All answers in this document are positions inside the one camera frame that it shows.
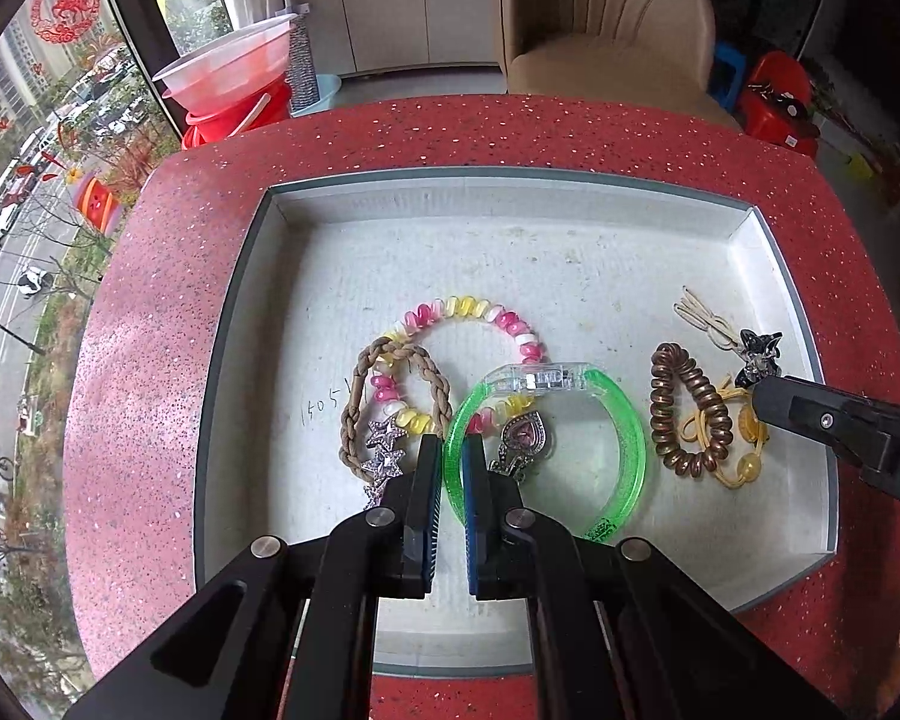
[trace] white tray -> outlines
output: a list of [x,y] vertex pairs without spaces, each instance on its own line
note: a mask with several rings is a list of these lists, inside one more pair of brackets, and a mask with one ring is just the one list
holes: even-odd
[[[271,189],[228,293],[209,377],[197,580],[255,536],[317,538],[362,509],[362,486],[337,459],[346,379],[357,353],[419,303],[448,295],[504,303],[538,330],[551,359],[592,362],[617,380],[646,428],[658,343],[686,346],[711,379],[740,367],[674,315],[683,285],[737,328],[782,331],[784,373],[823,381],[770,231],[739,201],[618,176],[486,167]],[[455,404],[515,361],[511,340],[476,322],[439,324],[422,343]],[[424,389],[409,389],[426,403]],[[618,536],[653,541],[726,608],[756,603],[836,550],[836,469],[823,447],[773,431],[759,480],[729,491],[663,469],[647,435],[644,493]],[[540,495],[525,493],[546,511]],[[522,602],[478,603],[466,589],[463,529],[444,495],[434,592],[381,601],[377,670],[529,669]]]

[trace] clear plastic clasp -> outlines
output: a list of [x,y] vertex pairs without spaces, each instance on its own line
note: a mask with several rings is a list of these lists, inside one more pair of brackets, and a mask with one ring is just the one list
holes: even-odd
[[540,396],[548,392],[588,392],[591,387],[583,375],[593,366],[589,362],[532,362],[528,365],[503,365],[484,377],[492,394]]

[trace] bracelet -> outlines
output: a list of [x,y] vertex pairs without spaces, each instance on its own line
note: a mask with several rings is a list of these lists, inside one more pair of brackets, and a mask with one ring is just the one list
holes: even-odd
[[352,471],[353,475],[365,483],[365,492],[367,498],[370,498],[370,502],[367,504],[369,509],[379,506],[386,481],[403,472],[400,469],[400,461],[404,459],[406,452],[398,448],[396,443],[406,437],[408,432],[396,424],[395,417],[392,415],[380,422],[370,422],[367,426],[370,434],[367,436],[367,448],[373,449],[374,453],[370,460],[361,460],[357,450],[360,403],[364,395],[367,373],[382,355],[387,355],[392,361],[414,362],[418,367],[420,377],[430,383],[430,394],[434,399],[433,416],[432,418],[429,415],[424,416],[426,416],[428,426],[432,427],[439,437],[446,435],[453,415],[450,407],[450,384],[422,346],[405,341],[394,341],[392,338],[377,338],[360,353],[357,365],[353,370],[350,399],[347,401],[340,419],[341,446],[338,454],[341,462]]
[[[488,324],[494,324],[514,339],[523,362],[540,362],[543,359],[543,344],[530,325],[520,319],[516,312],[508,311],[499,303],[491,305],[490,300],[470,295],[463,298],[452,295],[446,302],[438,298],[430,304],[421,303],[416,312],[406,312],[403,322],[396,322],[384,335],[394,341],[408,341],[420,331],[452,317],[483,319]],[[395,418],[398,427],[415,435],[426,432],[430,427],[428,416],[408,405],[397,389],[390,366],[391,359],[388,355],[382,355],[374,366],[376,375],[370,379],[370,384],[374,387],[373,399],[383,404],[384,416]],[[524,413],[532,404],[531,397],[514,394],[492,406],[485,406],[471,416],[466,432],[489,433],[493,429],[503,428],[510,419]]]
[[[727,404],[715,386],[703,375],[703,371],[677,343],[661,343],[650,358],[653,367],[650,373],[650,435],[656,446],[656,454],[663,459],[668,469],[674,469],[677,476],[698,477],[703,469],[711,473],[717,470],[720,461],[726,460],[730,450],[727,445],[733,440],[733,420]],[[710,428],[709,445],[700,452],[687,452],[680,446],[677,425],[674,423],[674,377],[679,377],[693,396],[697,408]]]
[[[754,445],[754,451],[746,453],[737,461],[736,479],[727,478],[719,465],[713,472],[717,481],[725,488],[739,490],[746,483],[755,482],[760,476],[760,471],[763,469],[763,461],[760,456],[763,454],[763,445],[770,440],[770,429],[756,418],[749,389],[744,386],[730,386],[730,376],[727,376],[717,387],[717,395],[720,395],[724,402],[736,397],[744,399],[744,405],[737,413],[737,430],[741,439]],[[680,423],[680,437],[684,442],[698,442],[701,446],[706,445],[706,423],[706,415],[699,408],[694,409],[692,415]],[[693,425],[693,433],[688,434],[687,428],[691,425]]]
[[587,362],[545,362],[537,365],[504,365],[475,386],[463,401],[443,445],[443,483],[454,514],[466,523],[463,513],[461,455],[464,429],[488,398],[502,392],[543,396],[576,391],[596,397],[613,420],[620,448],[617,483],[596,522],[583,534],[588,541],[606,542],[626,522],[643,490],[647,469],[647,445],[640,416],[610,376]]

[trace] red plastic stool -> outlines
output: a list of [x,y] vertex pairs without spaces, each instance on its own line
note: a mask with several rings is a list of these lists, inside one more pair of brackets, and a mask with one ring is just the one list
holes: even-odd
[[[810,79],[800,63],[784,52],[770,52],[760,58],[746,85],[758,83],[770,84],[778,95],[788,92],[804,106],[810,104]],[[746,87],[740,92],[737,108],[744,115],[746,134],[792,148],[811,159],[817,156],[820,129],[813,122],[788,116]]]

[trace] pink and yellow bead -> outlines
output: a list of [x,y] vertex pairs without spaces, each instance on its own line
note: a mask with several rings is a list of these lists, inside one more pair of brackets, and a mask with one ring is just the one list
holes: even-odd
[[383,404],[384,416],[395,416],[398,427],[404,428],[410,435],[419,436],[421,433],[430,432],[433,429],[433,420],[427,413],[410,408],[405,401],[400,399],[396,391],[394,377],[378,373],[370,377],[376,391],[373,399]]
[[524,364],[540,362],[543,359],[543,344],[530,325],[520,319],[516,312],[508,311],[499,303],[491,305],[490,300],[473,298],[472,295],[465,295],[463,298],[451,295],[445,302],[437,298],[429,305],[420,303],[415,312],[406,312],[403,322],[394,324],[385,335],[394,341],[407,341],[420,330],[440,322],[441,319],[452,317],[483,319],[488,324],[495,324],[516,341]]
[[498,400],[493,406],[484,406],[470,418],[466,432],[487,434],[501,429],[509,420],[524,413],[533,405],[529,395],[513,394]]

